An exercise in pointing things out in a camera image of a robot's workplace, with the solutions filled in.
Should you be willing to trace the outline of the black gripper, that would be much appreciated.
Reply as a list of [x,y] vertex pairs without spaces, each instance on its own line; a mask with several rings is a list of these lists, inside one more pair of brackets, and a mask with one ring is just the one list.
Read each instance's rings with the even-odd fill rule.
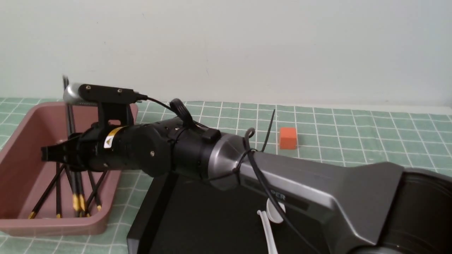
[[132,125],[83,133],[74,147],[41,147],[41,161],[67,163],[73,170],[140,170],[151,177],[170,171],[170,141],[160,124]]

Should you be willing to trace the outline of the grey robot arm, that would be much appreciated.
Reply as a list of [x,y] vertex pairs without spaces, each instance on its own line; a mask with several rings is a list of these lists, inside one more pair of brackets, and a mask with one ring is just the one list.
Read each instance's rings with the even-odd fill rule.
[[155,254],[265,254],[267,199],[281,254],[450,254],[451,177],[391,162],[344,167],[254,150],[249,136],[175,117],[96,125],[41,148],[74,171],[137,169],[163,176],[163,214],[145,219]]

